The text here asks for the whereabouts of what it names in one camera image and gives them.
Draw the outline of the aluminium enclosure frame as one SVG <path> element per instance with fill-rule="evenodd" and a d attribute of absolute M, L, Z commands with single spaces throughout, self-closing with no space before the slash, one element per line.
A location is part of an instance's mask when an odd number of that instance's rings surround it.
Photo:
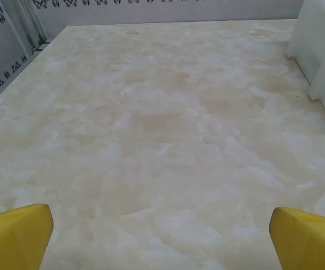
<path fill-rule="evenodd" d="M 48 39 L 39 18 L 36 3 L 43 7 L 45 0 L 1 0 L 26 53 L 31 56 Z"/>

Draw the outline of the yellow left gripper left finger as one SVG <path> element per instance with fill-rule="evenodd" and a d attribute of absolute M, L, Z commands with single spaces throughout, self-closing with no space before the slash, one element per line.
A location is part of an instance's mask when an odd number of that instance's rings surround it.
<path fill-rule="evenodd" d="M 1 212 L 0 270 L 39 270 L 52 232 L 47 204 Z"/>

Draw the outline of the white plastic box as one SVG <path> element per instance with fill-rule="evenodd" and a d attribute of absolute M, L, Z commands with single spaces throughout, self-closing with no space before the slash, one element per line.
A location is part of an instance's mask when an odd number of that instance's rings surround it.
<path fill-rule="evenodd" d="M 304 0 L 287 46 L 310 83 L 308 95 L 325 107 L 325 0 Z"/>

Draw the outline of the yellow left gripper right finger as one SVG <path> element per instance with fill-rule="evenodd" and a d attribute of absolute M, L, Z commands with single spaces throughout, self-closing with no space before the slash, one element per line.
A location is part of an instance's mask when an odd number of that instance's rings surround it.
<path fill-rule="evenodd" d="M 325 217 L 275 208 L 269 234 L 282 270 L 325 270 Z"/>

